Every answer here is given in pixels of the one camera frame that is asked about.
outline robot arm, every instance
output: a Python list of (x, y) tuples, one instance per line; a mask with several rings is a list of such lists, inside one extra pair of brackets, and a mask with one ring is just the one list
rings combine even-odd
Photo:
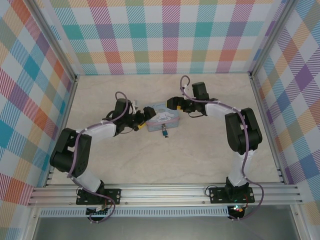
[(180, 109), (185, 113), (192, 113), (198, 111), (204, 116), (216, 117), (225, 121), (227, 141), (230, 148), (234, 151), (232, 170), (226, 178), (226, 185), (224, 187), (225, 193), (230, 201), (237, 201), (242, 199), (244, 194), (248, 193), (249, 183), (242, 174), (242, 166), (245, 159), (246, 152), (246, 138), (244, 128), (248, 132), (249, 152), (244, 167), (246, 174), (250, 168), (252, 157), (262, 142), (262, 134), (257, 123), (255, 114), (251, 108), (245, 108), (240, 111), (244, 118), (246, 126), (242, 125), (242, 121), (237, 113), (231, 109), (219, 105), (216, 98), (209, 98), (204, 82), (192, 84), (192, 90), (195, 100), (201, 101), (216, 101), (215, 103), (195, 102), (183, 97), (172, 97), (167, 101), (167, 107), (170, 109)]
[[(126, 100), (124, 98), (119, 98), (116, 101), (114, 110), (109, 112), (107, 116), (102, 119), (102, 123), (116, 119), (125, 109)], [(152, 107), (145, 107), (143, 113), (140, 110), (136, 111), (136, 109), (133, 109), (133, 104), (128, 100), (127, 110), (121, 118), (114, 122), (86, 129), (85, 132), (82, 133), (79, 137), (75, 168), (71, 173), (72, 180), (75, 180), (75, 182), (93, 193), (104, 195), (104, 183), (87, 169), (91, 145), (103, 139), (117, 136), (125, 129), (125, 127), (138, 131), (144, 126), (147, 120), (156, 115), (156, 112)], [(57, 140), (50, 157), (50, 165), (60, 172), (68, 173), (71, 170), (74, 160), (72, 148), (75, 146), (79, 132), (80, 131), (65, 128), (62, 130), (59, 139)]]

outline black bracket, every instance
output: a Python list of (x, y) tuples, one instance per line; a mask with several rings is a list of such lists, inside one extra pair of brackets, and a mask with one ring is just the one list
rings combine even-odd
[[(251, 108), (241, 110), (244, 118), (249, 138), (249, 150), (256, 150), (262, 142), (262, 134), (255, 116)], [(234, 152), (243, 155), (246, 152), (246, 137), (242, 121), (237, 113), (229, 113), (224, 116), (226, 136), (230, 148)]]
[(252, 204), (255, 202), (254, 192), (251, 187), (242, 196), (238, 196), (230, 200), (227, 191), (224, 187), (210, 187), (209, 188), (210, 203), (212, 204)]
[[(115, 202), (115, 205), (120, 204), (121, 189), (119, 188), (104, 189), (99, 194), (110, 197)], [(82, 189), (77, 191), (76, 205), (105, 205), (106, 203), (107, 205), (112, 204), (110, 200), (106, 200), (104, 197), (93, 195)]]
[[(62, 130), (53, 152), (50, 157), (50, 165), (58, 169), (60, 172), (69, 172), (74, 160), (74, 152), (68, 147), (73, 148), (76, 143), (78, 133), (70, 128)], [(76, 165), (72, 172), (72, 176), (77, 178), (83, 174), (88, 165), (88, 159), (91, 147), (91, 136), (82, 134), (79, 138)]]

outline gray floor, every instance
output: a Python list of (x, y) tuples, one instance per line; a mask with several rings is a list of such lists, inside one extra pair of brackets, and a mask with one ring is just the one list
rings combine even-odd
[[(115, 92), (147, 104), (181, 96), (181, 74), (81, 76), (67, 126), (82, 129), (99, 122), (115, 107)], [(248, 176), (256, 182), (278, 182), (275, 163), (263, 128), (252, 87), (246, 73), (190, 74), (191, 84), (205, 82), (211, 98), (230, 106), (252, 108), (263, 141), (253, 157)], [(109, 184), (130, 183), (223, 183), (232, 169), (233, 151), (227, 142), (224, 120), (190, 118), (180, 111), (179, 127), (160, 131), (120, 134), (90, 149), (88, 168)], [(54, 184), (68, 183), (55, 171)]]
[(226, 217), (40, 218), (33, 240), (297, 240), (289, 206), (262, 206), (243, 222)]

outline aluminum frame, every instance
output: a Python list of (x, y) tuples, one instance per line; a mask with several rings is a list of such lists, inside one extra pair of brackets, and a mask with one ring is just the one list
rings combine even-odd
[[(284, 183), (261, 183), (265, 192), (263, 205), (299, 205), (303, 203), (298, 187)], [(236, 203), (210, 203), (204, 190), (210, 183), (200, 184), (111, 184), (105, 188), (121, 189), (121, 200), (117, 208), (125, 207), (203, 207), (203, 206), (233, 206)], [(251, 186), (257, 205), (261, 199), (261, 189)], [(74, 184), (48, 184), (38, 187), (29, 201), (29, 207), (98, 207), (98, 205), (76, 205), (76, 190)]]
[[(67, 125), (67, 121), (69, 118), (69, 114), (70, 114), (70, 110), (71, 110), (71, 106), (72, 103), (74, 101), (75, 98), (75, 94), (76, 94), (76, 90), (77, 90), (77, 86), (78, 86), (78, 81), (79, 81), (79, 77), (75, 77), (74, 82), (71, 85), (71, 92), (70, 92), (70, 97), (69, 97), (69, 101), (66, 105), (66, 109), (65, 109), (65, 113), (62, 119), (62, 124), (61, 124), (61, 128), (59, 131), (59, 134), (61, 133), (62, 129), (64, 129)], [(44, 182), (42, 184), (43, 187), (45, 187), (47, 185), (48, 182), (50, 182), (51, 176), (54, 173), (54, 167), (49, 166), (48, 170), (47, 170), (47, 174), (46, 174), (46, 178), (44, 179)], [(40, 208), (32, 208), (30, 213), (29, 213), (29, 219), (28, 222), (25, 226), (25, 229), (23, 229), (23, 234), (21, 236), (22, 240), (31, 240), (34, 236), (36, 227), (37, 227), (37, 223), (38, 223), (38, 219), (41, 213), (41, 209)]]
[(29, 9), (32, 16), (34, 17), (36, 23), (39, 25), (41, 31), (43, 32), (43, 35), (47, 39), (49, 45), (53, 49), (63, 68), (68, 74), (69, 78), (71, 78), (75, 82), (77, 74), (74, 72), (72, 66), (70, 65), (69, 60), (67, 59), (64, 51), (59, 45), (59, 42), (56, 39), (55, 34), (53, 33), (51, 27), (47, 23), (45, 17), (43, 16), (38, 4), (35, 2), (35, 0), (24, 0), (24, 3)]
[(261, 99), (261, 97), (259, 95), (259, 91), (258, 91), (256, 82), (254, 81), (254, 79), (253, 79), (253, 77), (252, 77), (252, 75), (250, 73), (248, 74), (248, 76), (249, 76), (250, 84), (251, 84), (252, 91), (253, 91), (253, 94), (254, 94), (254, 98), (255, 98), (255, 101), (256, 101), (256, 104), (258, 106), (259, 113), (260, 113), (260, 116), (261, 116), (261, 119), (262, 119), (262, 124), (264, 126), (266, 138), (268, 139), (268, 142), (269, 142), (269, 146), (270, 146), (270, 149), (271, 149), (271, 153), (272, 153), (272, 156), (273, 156), (273, 160), (274, 160), (275, 166), (277, 167), (277, 170), (281, 172), (281, 177), (283, 179), (283, 182), (286, 183), (286, 184), (289, 184), (288, 177), (286, 175), (286, 172), (284, 171), (285, 167), (283, 166), (282, 162), (280, 161), (280, 156), (279, 156), (279, 153), (277, 151), (276, 143), (275, 143), (275, 141), (274, 141), (274, 139), (272, 137), (271, 126), (269, 124), (269, 121), (267, 119), (266, 113), (264, 111), (264, 108), (263, 108), (263, 105), (262, 105), (262, 99)]
[(277, 20), (275, 26), (273, 27), (270, 36), (263, 47), (260, 55), (258, 56), (258, 59), (252, 69), (252, 75), (255, 76), (263, 64), (265, 63), (272, 47), (274, 46), (275, 42), (278, 40), (278, 37), (280, 36), (282, 30), (284, 29), (291, 13), (295, 9), (296, 5), (298, 4), (299, 0), (287, 0), (287, 3), (285, 4), (282, 13)]

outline plaid wall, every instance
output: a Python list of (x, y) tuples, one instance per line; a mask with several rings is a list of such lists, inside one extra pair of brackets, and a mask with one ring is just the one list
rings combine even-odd
[(17, 239), (26, 224), (71, 83), (23, 0), (0, 0), (0, 240)]
[(291, 184), (320, 233), (320, 0), (300, 0), (256, 78)]
[(285, 5), (287, 3), (288, 0), (281, 0), (281, 3), (278, 7), (278, 9), (276, 10), (276, 13), (275, 15), (273, 16), (273, 19), (268, 27), (268, 30), (265, 32), (264, 36), (263, 36), (263, 39), (259, 45), (259, 48), (258, 50), (256, 51), (255, 55), (254, 55), (254, 58), (253, 58), (253, 61), (250, 65), (250, 68), (249, 68), (249, 72), (252, 72), (252, 70), (254, 69), (254, 66), (260, 56), (260, 53), (262, 51), (262, 49), (264, 49), (266, 43), (267, 43), (267, 40), (272, 32), (272, 30), (274, 29), (275, 25), (276, 25), (276, 22), (278, 21), (280, 15), (282, 14), (282, 11), (284, 10), (285, 8)]
[(285, 0), (43, 2), (38, 5), (74, 69), (98, 75), (247, 72), (268, 36), (272, 9)]

